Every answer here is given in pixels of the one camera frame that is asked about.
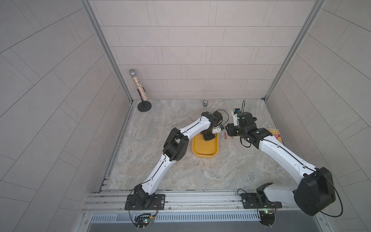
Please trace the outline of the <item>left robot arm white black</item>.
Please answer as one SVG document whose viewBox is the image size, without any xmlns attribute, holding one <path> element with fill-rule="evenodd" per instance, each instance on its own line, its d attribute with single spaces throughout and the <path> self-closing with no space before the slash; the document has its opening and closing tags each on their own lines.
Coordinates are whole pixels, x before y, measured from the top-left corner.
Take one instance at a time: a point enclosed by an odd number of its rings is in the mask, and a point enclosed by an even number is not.
<svg viewBox="0 0 371 232">
<path fill-rule="evenodd" d="M 215 138 L 217 126 L 222 122 L 222 114 L 215 111 L 212 114 L 203 112 L 201 116 L 190 125 L 177 129 L 173 128 L 169 133 L 159 162 L 145 182 L 133 188 L 133 196 L 137 203 L 147 208 L 152 201 L 158 185 L 169 169 L 186 154 L 189 140 L 203 133 L 207 139 Z"/>
</svg>

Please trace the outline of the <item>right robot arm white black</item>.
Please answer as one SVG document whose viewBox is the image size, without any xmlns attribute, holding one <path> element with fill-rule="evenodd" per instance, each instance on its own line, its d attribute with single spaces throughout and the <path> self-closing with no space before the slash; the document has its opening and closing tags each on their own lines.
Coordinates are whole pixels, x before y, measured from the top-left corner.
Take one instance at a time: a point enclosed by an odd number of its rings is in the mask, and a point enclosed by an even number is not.
<svg viewBox="0 0 371 232">
<path fill-rule="evenodd" d="M 233 123 L 226 126 L 228 136 L 238 136 L 241 141 L 273 158 L 296 181 L 296 187 L 266 183 L 257 188 L 257 202 L 281 202 L 298 206 L 305 214 L 314 216 L 340 198 L 331 172 L 317 168 L 301 159 L 280 143 L 266 128 L 258 128 L 250 112 L 232 111 Z"/>
</svg>

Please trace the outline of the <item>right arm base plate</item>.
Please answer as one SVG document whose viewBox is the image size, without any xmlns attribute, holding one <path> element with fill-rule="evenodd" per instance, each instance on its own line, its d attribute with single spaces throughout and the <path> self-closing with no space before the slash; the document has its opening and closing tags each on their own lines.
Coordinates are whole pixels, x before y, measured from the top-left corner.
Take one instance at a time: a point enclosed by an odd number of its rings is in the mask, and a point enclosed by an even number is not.
<svg viewBox="0 0 371 232">
<path fill-rule="evenodd" d="M 241 197 L 244 209 L 280 209 L 282 208 L 282 203 L 280 202 L 270 202 L 268 200 L 260 201 L 257 198 L 256 193 L 238 193 Z"/>
</svg>

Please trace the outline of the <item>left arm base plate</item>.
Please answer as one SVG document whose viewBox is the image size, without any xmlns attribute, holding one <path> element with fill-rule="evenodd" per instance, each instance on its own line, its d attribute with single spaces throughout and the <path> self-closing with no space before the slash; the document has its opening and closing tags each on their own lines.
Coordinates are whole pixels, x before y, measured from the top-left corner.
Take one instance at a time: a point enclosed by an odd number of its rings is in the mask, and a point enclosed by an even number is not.
<svg viewBox="0 0 371 232">
<path fill-rule="evenodd" d="M 151 196 L 146 196 L 143 199 L 135 196 L 134 194 L 130 194 L 127 197 L 125 210 L 163 210 L 164 204 L 166 200 L 165 194 L 153 194 Z"/>
</svg>

